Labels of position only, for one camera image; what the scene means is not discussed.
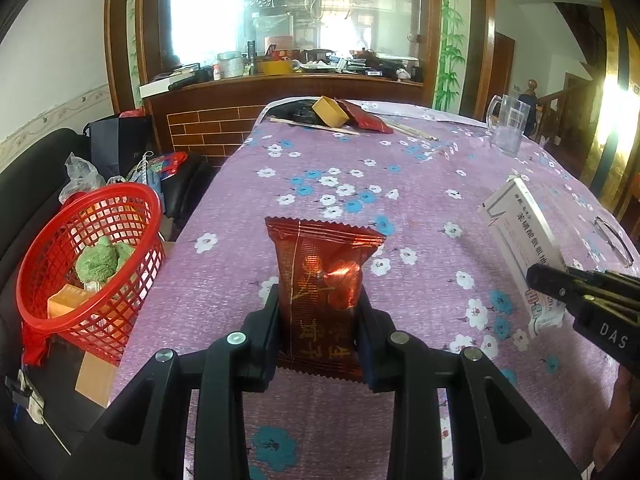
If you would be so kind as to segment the person's right hand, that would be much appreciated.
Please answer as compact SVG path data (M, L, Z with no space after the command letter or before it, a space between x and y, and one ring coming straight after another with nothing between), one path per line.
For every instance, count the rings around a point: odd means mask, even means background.
M629 432L634 414L631 409L632 375L625 367L618 367L610 407L603 428L593 449L594 470L600 472L620 447Z

